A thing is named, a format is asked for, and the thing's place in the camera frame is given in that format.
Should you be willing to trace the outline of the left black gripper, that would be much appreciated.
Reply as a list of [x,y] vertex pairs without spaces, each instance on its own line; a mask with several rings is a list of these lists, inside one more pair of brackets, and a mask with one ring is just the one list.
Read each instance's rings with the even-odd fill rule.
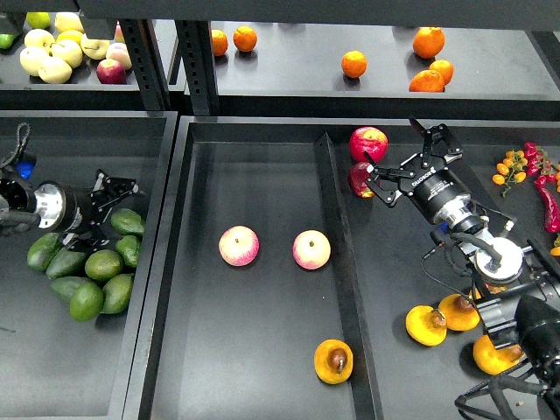
[[97,219],[107,219],[114,206],[138,193],[135,179],[111,177],[101,169],[92,189],[44,182],[34,192],[38,227],[64,233],[62,245],[69,251],[97,252],[109,245]]

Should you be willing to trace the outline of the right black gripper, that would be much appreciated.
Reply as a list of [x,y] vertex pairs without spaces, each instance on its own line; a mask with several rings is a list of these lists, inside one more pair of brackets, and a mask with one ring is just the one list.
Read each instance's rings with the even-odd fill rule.
[[[447,164],[463,157],[463,147],[444,123],[425,128],[413,116],[409,123],[423,138],[421,153],[398,169],[379,166],[364,151],[368,188],[386,206],[394,206],[406,195],[430,224],[460,224],[473,215],[468,208],[471,195]],[[396,189],[384,189],[382,181],[393,183]]]

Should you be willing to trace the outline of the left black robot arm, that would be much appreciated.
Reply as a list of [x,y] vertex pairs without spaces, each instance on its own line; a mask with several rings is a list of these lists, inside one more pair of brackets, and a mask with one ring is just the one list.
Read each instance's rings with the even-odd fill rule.
[[47,180],[32,186],[37,159],[26,151],[31,126],[16,128],[16,146],[1,159],[1,230],[11,234],[23,227],[61,235],[71,251],[95,252],[109,244],[102,224],[113,207],[140,192],[132,178],[110,177],[98,170],[94,185],[85,188]]

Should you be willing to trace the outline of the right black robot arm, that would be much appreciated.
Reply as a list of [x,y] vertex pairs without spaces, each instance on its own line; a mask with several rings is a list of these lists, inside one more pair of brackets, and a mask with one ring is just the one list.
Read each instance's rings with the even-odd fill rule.
[[471,278],[466,295],[478,313],[492,349],[519,346],[515,375],[508,367],[457,397],[458,413],[467,419],[513,419],[509,390],[537,398],[542,419],[559,417],[559,266],[535,241],[521,246],[508,237],[516,219],[506,215],[503,229],[488,228],[491,208],[472,198],[450,163],[463,149],[443,123],[425,128],[411,118],[423,137],[423,148],[397,167],[381,167],[368,151],[358,153],[367,163],[367,186],[387,207],[401,197],[414,204],[432,225],[437,247],[447,240],[465,256],[463,271]]

